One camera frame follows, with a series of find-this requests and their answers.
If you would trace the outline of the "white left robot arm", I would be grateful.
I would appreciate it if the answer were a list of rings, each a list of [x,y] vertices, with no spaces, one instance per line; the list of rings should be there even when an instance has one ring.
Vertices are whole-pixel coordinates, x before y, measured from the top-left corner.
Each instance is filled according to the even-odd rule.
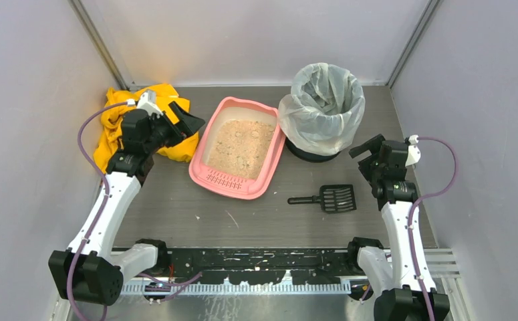
[[[151,102],[137,102],[124,113],[120,148],[100,172],[102,187],[86,222],[68,248],[53,251],[48,260],[60,296],[72,304],[111,306],[126,282],[170,264],[165,242],[154,239],[141,239],[120,255],[111,255],[123,218],[154,164],[154,154],[193,137],[205,124],[176,102],[169,107],[176,122]]]

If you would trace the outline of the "black litter scoop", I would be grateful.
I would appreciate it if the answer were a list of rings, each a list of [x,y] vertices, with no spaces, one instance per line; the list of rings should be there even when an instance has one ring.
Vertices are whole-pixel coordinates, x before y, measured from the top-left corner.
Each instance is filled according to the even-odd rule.
[[[351,184],[322,185],[318,195],[290,197],[289,205],[319,204],[324,213],[345,213],[357,209],[354,187]]]

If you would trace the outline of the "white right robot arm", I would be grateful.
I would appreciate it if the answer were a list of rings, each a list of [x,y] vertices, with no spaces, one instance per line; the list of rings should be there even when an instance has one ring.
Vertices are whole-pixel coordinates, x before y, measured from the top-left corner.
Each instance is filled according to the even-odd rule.
[[[416,185],[406,180],[408,167],[421,158],[419,138],[387,140],[381,134],[349,151],[352,158],[368,152],[358,168],[372,188],[386,226],[390,251],[377,239],[355,237],[348,263],[368,278],[375,320],[444,320],[449,298],[440,294],[429,272],[420,235]]]

